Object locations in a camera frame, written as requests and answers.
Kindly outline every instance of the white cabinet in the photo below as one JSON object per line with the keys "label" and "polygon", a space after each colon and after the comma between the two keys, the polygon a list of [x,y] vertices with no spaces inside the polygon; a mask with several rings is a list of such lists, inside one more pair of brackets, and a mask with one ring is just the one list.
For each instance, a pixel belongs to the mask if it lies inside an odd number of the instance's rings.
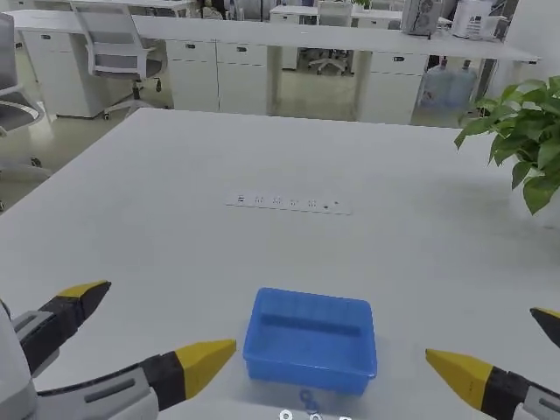
{"label": "white cabinet", "polygon": [[267,47],[216,43],[220,112],[266,115]]}
{"label": "white cabinet", "polygon": [[266,66],[218,63],[220,112],[266,115]]}
{"label": "white cabinet", "polygon": [[170,60],[167,68],[175,109],[218,112],[218,74],[215,62]]}
{"label": "white cabinet", "polygon": [[[283,13],[271,13],[270,22],[272,24],[299,24],[299,16],[286,15]],[[296,70],[298,68],[298,48],[295,46],[285,46],[282,48],[282,68]]]}
{"label": "white cabinet", "polygon": [[364,61],[369,75],[361,93],[359,121],[410,124],[427,55],[373,52]]}
{"label": "white cabinet", "polygon": [[109,81],[88,73],[83,38],[57,32],[22,33],[49,114],[91,118],[130,94],[128,80]]}
{"label": "white cabinet", "polygon": [[173,107],[218,112],[218,70],[214,42],[167,41]]}
{"label": "white cabinet", "polygon": [[410,124],[422,76],[370,73],[360,121]]}

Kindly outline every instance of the gray office chair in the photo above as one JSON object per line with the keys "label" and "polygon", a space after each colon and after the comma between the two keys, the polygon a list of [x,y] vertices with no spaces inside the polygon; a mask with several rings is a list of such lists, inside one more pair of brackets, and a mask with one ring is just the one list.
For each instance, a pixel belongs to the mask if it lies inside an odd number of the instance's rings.
{"label": "gray office chair", "polygon": [[[34,124],[45,116],[43,109],[18,84],[14,32],[14,18],[0,13],[0,137]],[[37,173],[45,177],[52,175],[41,167],[41,162],[36,157],[23,161],[0,158],[0,172],[7,169]],[[0,201],[0,212],[3,210],[4,203]]]}
{"label": "gray office chair", "polygon": [[[318,24],[326,26],[350,26],[352,24],[352,3],[345,2],[318,2]],[[333,58],[333,51],[329,57],[316,59],[308,64],[308,68],[317,66],[317,74],[321,74],[328,65],[337,67],[344,72],[347,67],[346,59]]]}
{"label": "gray office chair", "polygon": [[[118,109],[128,109],[129,116],[139,108],[155,108],[140,98],[137,83],[160,74],[165,58],[158,57],[155,43],[140,38],[128,8],[106,3],[71,5],[86,36],[89,73],[132,82],[132,99],[105,108],[103,117],[109,119]],[[161,91],[160,80],[156,90]]]}

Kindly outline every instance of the office floor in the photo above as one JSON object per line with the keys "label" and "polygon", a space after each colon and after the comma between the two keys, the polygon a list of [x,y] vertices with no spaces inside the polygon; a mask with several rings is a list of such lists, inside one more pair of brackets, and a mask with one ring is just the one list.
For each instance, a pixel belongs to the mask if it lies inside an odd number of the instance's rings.
{"label": "office floor", "polygon": [[[317,76],[302,71],[283,72],[280,101],[277,113],[280,116],[352,120],[351,102],[355,81],[350,76],[338,76],[325,72]],[[24,50],[17,51],[17,72],[26,91],[37,101],[41,101],[39,87],[35,82],[31,64]],[[163,91],[156,93],[155,83],[147,83],[141,93],[143,99],[172,106],[169,83],[164,75]],[[56,172],[97,139],[115,127],[126,111],[113,114],[109,121],[100,117],[94,120],[78,118],[57,118],[49,115],[43,121],[0,139],[0,158],[38,157],[45,168]],[[449,115],[433,115],[416,112],[415,125],[452,126],[456,118]],[[0,174],[0,200],[9,210],[11,206],[30,193],[43,182],[41,178],[27,174],[3,171]]]}

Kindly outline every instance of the power strip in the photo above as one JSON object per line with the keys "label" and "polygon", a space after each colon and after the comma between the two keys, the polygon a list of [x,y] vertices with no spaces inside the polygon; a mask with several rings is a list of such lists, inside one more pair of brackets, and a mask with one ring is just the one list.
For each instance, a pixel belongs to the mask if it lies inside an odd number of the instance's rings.
{"label": "power strip", "polygon": [[226,206],[271,208],[306,213],[352,214],[350,206],[338,199],[302,199],[290,195],[282,196],[259,192],[236,192],[229,194]]}

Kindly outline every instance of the chair backrest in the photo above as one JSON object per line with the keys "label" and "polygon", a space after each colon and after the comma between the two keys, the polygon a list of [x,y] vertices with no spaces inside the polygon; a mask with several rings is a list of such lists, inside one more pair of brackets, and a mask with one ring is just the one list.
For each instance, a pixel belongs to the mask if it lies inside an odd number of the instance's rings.
{"label": "chair backrest", "polygon": [[0,90],[18,84],[14,18],[0,13]]}
{"label": "chair backrest", "polygon": [[350,26],[352,3],[318,2],[318,24],[326,26]]}
{"label": "chair backrest", "polygon": [[71,3],[87,41],[90,74],[146,77],[147,52],[126,6]]}

